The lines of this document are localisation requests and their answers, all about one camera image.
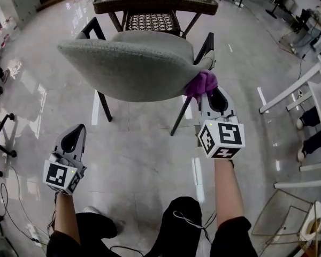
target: polished floor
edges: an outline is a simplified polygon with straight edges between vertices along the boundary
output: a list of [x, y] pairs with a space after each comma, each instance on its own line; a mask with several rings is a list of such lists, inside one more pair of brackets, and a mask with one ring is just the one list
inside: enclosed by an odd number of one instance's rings
[[[213, 160], [207, 160], [197, 147], [195, 101], [174, 137], [169, 132], [183, 104], [182, 97], [156, 103], [128, 103], [108, 97], [113, 116], [113, 121], [108, 123], [95, 90], [56, 49], [59, 40], [75, 37], [95, 16], [91, 1], [68, 0], [40, 12], [7, 45], [1, 66], [8, 67], [11, 76], [0, 97], [0, 119], [12, 112], [16, 120], [7, 122], [0, 142], [14, 148], [18, 157], [6, 158], [0, 152], [0, 169], [8, 165], [16, 169], [26, 213], [46, 231], [55, 205], [53, 191], [42, 183], [44, 160], [49, 157], [57, 134], [74, 124], [85, 124], [87, 141], [82, 160], [88, 169], [74, 194], [76, 211], [92, 205], [124, 221], [123, 233], [105, 243], [147, 252], [171, 200], [179, 196], [197, 199], [203, 221], [214, 211]], [[292, 98], [268, 113], [258, 112], [263, 102], [298, 78], [300, 60], [276, 44], [275, 40], [286, 29], [282, 20], [272, 19], [252, 1], [245, 0], [245, 5], [240, 9], [229, 0], [222, 0], [217, 14], [201, 16], [187, 39], [197, 54], [207, 34], [215, 34], [217, 61], [213, 71], [219, 84], [233, 98], [239, 121], [245, 125], [246, 147], [234, 163], [245, 214], [254, 225], [274, 193], [274, 182], [319, 178], [321, 170], [299, 172], [296, 150], [315, 129], [296, 131], [294, 123], [302, 109], [286, 111], [285, 105]], [[186, 27], [193, 16], [178, 12], [181, 26]], [[108, 15], [97, 18], [106, 38], [111, 39], [116, 31]], [[302, 71], [312, 65], [311, 60], [303, 61]], [[305, 109], [309, 106], [309, 102], [303, 105]], [[321, 151], [310, 159], [321, 159]], [[195, 185], [193, 163], [201, 168], [203, 191], [202, 186]], [[13, 220], [27, 232], [28, 221], [19, 204], [14, 172], [8, 169], [1, 182], [7, 185], [8, 210]], [[290, 191], [307, 200], [321, 201], [321, 187]], [[265, 229], [270, 224], [280, 224], [286, 212], [282, 200], [274, 205], [274, 216], [265, 214], [261, 221]], [[0, 214], [3, 210], [0, 199]], [[42, 250], [28, 241], [8, 217], [3, 228], [20, 256], [43, 256]], [[213, 237], [215, 225], [208, 230]], [[255, 236], [251, 239], [260, 254], [264, 239]], [[269, 246], [263, 256], [285, 256], [295, 246]], [[209, 256], [209, 250], [210, 245], [202, 234], [197, 256]], [[138, 256], [127, 250], [117, 252]]]

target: forearm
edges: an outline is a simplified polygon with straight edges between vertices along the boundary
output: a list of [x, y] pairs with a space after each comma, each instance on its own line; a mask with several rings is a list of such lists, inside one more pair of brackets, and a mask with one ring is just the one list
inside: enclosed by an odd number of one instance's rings
[[225, 221], [243, 216], [243, 204], [232, 163], [215, 162], [215, 203], [218, 227]]
[[72, 196], [62, 193], [57, 195], [55, 230], [67, 234], [81, 244]]

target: chair wheel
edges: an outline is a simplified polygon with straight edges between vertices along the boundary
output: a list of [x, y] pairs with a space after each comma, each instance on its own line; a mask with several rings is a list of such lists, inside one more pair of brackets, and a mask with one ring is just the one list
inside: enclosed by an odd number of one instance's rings
[[17, 157], [17, 152], [15, 150], [12, 150], [11, 151], [11, 156], [14, 158], [14, 157]]

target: purple cloth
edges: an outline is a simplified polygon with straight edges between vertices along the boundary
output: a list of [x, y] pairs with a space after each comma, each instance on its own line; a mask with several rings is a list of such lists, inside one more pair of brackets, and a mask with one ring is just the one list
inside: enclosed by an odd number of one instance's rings
[[218, 81], [214, 73], [209, 70], [202, 70], [195, 78], [185, 87], [185, 95], [200, 100], [202, 94], [207, 92], [208, 96], [212, 96], [213, 89], [218, 86]]

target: cushion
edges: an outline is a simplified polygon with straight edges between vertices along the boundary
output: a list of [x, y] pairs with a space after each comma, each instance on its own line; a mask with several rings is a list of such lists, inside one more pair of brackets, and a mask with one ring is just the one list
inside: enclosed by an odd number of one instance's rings
[[187, 40], [164, 32], [125, 31], [116, 34], [112, 41], [140, 44], [156, 51], [170, 51], [190, 64], [194, 62], [194, 49]]

